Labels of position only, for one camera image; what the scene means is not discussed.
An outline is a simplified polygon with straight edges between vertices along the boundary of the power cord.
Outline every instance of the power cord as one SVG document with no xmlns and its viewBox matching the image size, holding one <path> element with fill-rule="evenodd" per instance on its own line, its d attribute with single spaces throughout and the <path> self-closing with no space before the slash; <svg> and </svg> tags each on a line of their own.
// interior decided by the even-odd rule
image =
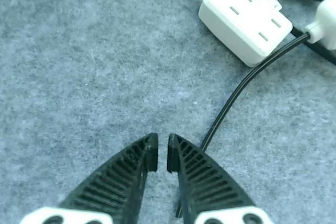
<svg viewBox="0 0 336 224">
<path fill-rule="evenodd" d="M 227 115 L 228 111 L 234 104 L 234 102 L 237 100 L 240 93 L 246 88 L 246 86 L 265 68 L 267 68 L 269 65 L 271 65 L 273 62 L 275 62 L 277 59 L 279 59 L 281 56 L 288 53 L 290 50 L 298 47 L 300 44 L 305 43 L 309 39 L 309 34 L 304 33 L 298 38 L 294 39 L 290 43 L 286 44 L 276 52 L 274 52 L 272 55 L 270 55 L 266 60 L 264 60 L 260 65 L 256 66 L 239 84 L 239 86 L 235 89 L 235 91 L 232 93 L 230 98 L 225 103 L 224 107 L 220 111 L 219 115 L 217 116 L 215 122 L 212 124 L 210 130 L 206 134 L 205 138 L 202 141 L 201 149 L 203 151 L 206 151 L 208 148 L 213 136 L 215 135 L 218 127 L 220 126 L 221 122 L 223 121 L 224 117 Z M 179 203 L 179 206 L 177 208 L 176 217 L 180 218 L 182 214 L 182 206 L 181 202 Z"/>
</svg>

